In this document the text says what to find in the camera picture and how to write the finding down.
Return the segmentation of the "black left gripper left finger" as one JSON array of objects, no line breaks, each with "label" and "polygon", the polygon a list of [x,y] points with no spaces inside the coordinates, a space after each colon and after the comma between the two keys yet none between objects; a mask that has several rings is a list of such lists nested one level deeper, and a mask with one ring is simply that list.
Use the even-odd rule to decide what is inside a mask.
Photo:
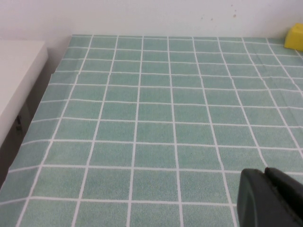
[{"label": "black left gripper left finger", "polygon": [[299,227],[280,203],[265,171],[243,169],[237,198],[241,227]]}]

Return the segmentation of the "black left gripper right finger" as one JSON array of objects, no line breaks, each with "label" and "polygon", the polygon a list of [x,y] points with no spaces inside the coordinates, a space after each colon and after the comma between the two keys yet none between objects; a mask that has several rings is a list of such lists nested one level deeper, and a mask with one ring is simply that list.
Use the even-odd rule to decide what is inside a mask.
[{"label": "black left gripper right finger", "polygon": [[267,167],[265,176],[277,191],[280,203],[284,206],[288,215],[302,227],[303,185],[277,168]]}]

